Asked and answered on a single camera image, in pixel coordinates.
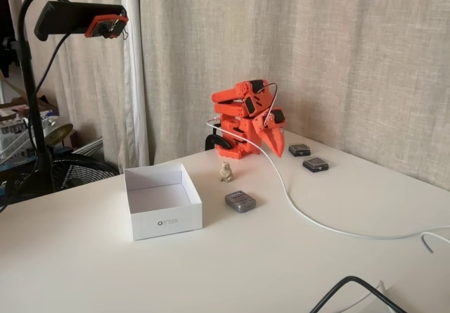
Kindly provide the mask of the orange gripper black servo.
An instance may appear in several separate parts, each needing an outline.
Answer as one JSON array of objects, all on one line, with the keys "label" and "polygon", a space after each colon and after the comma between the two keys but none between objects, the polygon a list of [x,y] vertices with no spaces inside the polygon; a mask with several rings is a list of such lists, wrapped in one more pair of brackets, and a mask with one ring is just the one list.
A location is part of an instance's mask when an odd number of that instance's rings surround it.
[{"label": "orange gripper black servo", "polygon": [[263,142],[280,158],[284,151],[283,110],[280,108],[265,110],[252,120],[252,125],[257,134],[262,133]]}]

